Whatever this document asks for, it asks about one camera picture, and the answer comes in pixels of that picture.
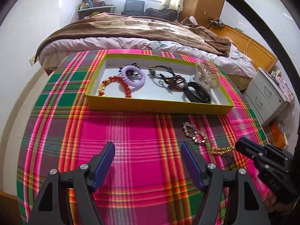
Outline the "black fitness band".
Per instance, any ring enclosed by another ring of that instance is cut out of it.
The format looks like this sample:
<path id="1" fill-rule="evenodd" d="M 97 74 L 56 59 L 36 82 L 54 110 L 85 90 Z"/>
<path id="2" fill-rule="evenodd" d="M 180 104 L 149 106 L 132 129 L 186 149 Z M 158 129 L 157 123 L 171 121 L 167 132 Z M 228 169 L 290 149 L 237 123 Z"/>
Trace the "black fitness band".
<path id="1" fill-rule="evenodd" d="M 197 82 L 189 82 L 184 87 L 184 95 L 190 102 L 210 104 L 210 94 Z"/>

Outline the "rose gold hair claw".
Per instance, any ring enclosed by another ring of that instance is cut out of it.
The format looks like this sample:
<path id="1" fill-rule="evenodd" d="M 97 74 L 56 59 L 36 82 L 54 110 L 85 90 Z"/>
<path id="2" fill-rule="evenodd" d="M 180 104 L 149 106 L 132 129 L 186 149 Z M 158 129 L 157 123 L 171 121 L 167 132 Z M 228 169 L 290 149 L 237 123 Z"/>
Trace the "rose gold hair claw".
<path id="1" fill-rule="evenodd" d="M 220 86 L 219 75 L 213 69 L 210 61 L 201 60 L 196 62 L 195 82 L 199 83 L 205 90 L 217 89 Z"/>

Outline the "grey drawer nightstand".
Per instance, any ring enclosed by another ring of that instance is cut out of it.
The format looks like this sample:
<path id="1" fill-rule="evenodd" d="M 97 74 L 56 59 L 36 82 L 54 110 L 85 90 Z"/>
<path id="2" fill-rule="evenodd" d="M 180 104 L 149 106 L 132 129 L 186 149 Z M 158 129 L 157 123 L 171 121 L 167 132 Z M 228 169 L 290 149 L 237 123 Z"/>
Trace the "grey drawer nightstand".
<path id="1" fill-rule="evenodd" d="M 279 84 L 261 67 L 243 95 L 261 126 L 265 126 L 276 119 L 293 116 L 292 104 L 284 95 Z"/>

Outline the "plaid pink tablecloth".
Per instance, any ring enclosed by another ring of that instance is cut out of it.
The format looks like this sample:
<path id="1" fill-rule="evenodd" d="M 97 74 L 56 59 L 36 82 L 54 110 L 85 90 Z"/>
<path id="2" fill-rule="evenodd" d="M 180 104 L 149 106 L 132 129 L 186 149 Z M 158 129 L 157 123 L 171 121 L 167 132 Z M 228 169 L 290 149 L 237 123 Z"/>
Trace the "plaid pink tablecloth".
<path id="1" fill-rule="evenodd" d="M 211 146 L 234 145 L 246 137 L 266 143 L 265 133 L 244 96 L 224 71 L 221 83 L 234 107 L 225 116 L 169 115 L 90 111 L 86 90 L 108 50 L 66 57 L 39 96 L 27 122 L 17 167 L 20 216 L 27 224 L 34 200 L 49 171 L 73 170 L 112 141 L 116 154 L 101 188 L 94 195 L 106 224 L 191 224 L 202 199 L 184 165 L 182 125 L 194 124 L 207 133 L 200 147 L 209 162 L 225 170 L 248 170 L 260 196 L 269 189 L 258 178 L 252 161 L 237 151 L 213 156 Z"/>

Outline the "wooden headboard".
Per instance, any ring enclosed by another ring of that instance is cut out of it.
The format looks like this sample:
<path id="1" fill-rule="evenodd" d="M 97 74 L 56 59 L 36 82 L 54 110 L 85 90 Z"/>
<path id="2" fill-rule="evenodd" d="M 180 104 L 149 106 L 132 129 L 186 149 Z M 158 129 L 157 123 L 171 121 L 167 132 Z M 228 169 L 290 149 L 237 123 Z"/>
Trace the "wooden headboard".
<path id="1" fill-rule="evenodd" d="M 218 36 L 229 39 L 232 44 L 253 61 L 252 64 L 255 69 L 263 68 L 270 73 L 278 61 L 273 53 L 238 29 L 228 25 L 220 27 L 215 24 L 211 24 L 208 29 Z"/>

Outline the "yellow shallow tray box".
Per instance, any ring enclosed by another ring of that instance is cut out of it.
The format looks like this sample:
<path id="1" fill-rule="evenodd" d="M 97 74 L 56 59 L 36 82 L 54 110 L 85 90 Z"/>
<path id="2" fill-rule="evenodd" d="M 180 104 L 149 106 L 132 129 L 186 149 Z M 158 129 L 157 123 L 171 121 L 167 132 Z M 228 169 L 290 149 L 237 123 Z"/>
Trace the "yellow shallow tray box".
<path id="1" fill-rule="evenodd" d="M 119 68 L 137 63 L 145 74 L 145 84 L 140 88 L 130 87 L 131 96 L 126 97 L 125 89 L 120 83 L 112 82 L 99 95 L 100 84 L 113 76 L 120 76 Z M 162 79 L 150 75 L 149 67 L 155 66 L 158 74 L 168 76 L 165 67 L 170 67 L 185 80 L 196 74 L 195 62 L 158 55 L 146 55 L 121 51 L 109 51 L 98 63 L 87 86 L 87 104 L 97 111 L 131 111 L 176 114 L 226 115 L 234 107 L 229 91 L 224 88 L 224 80 L 217 89 L 211 89 L 211 103 L 193 103 L 182 91 L 169 89 Z"/>

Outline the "bed with brown blanket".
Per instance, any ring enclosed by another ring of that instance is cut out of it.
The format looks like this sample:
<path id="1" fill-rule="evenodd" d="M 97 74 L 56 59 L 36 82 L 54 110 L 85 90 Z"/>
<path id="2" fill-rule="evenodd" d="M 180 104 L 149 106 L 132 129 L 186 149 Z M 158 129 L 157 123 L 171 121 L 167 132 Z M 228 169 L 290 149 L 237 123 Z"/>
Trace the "bed with brown blanket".
<path id="1" fill-rule="evenodd" d="M 39 45 L 34 60 L 44 69 L 56 70 L 70 54 L 102 49 L 171 52 L 210 60 L 229 75 L 248 78 L 256 75 L 252 60 L 239 52 L 229 39 L 193 24 L 188 18 L 179 23 L 101 13 L 52 33 Z"/>

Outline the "wooden wardrobe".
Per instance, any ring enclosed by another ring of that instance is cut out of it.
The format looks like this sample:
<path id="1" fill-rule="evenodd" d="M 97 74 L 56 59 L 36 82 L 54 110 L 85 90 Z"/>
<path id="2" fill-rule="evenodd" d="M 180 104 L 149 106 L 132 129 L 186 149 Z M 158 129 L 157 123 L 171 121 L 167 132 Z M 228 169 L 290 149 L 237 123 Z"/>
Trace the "wooden wardrobe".
<path id="1" fill-rule="evenodd" d="M 179 13 L 179 22 L 193 16 L 197 24 L 207 27 L 211 20 L 219 18 L 225 0 L 184 0 L 183 10 Z"/>

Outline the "cluttered desk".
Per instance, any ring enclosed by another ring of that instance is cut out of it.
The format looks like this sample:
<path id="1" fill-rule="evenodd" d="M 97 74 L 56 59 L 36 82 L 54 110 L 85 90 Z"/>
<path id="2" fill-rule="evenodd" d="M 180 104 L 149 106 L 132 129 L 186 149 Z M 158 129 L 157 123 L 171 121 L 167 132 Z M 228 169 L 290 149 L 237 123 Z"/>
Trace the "cluttered desk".
<path id="1" fill-rule="evenodd" d="M 100 6 L 100 7 L 93 7 L 93 8 L 86 8 L 82 10 L 78 10 L 78 20 L 82 20 L 84 17 L 92 17 L 94 13 L 114 13 L 116 10 L 116 6 L 109 5 L 109 6 Z"/>

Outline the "black office chair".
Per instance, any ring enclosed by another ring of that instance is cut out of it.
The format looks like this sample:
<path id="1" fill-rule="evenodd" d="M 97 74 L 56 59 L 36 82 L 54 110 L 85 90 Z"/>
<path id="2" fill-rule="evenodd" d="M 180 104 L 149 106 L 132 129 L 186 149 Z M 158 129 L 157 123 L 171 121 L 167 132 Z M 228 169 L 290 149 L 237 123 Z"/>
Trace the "black office chair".
<path id="1" fill-rule="evenodd" d="M 145 1 L 140 0 L 126 0 L 124 9 L 121 15 L 126 16 L 143 16 L 144 15 Z"/>

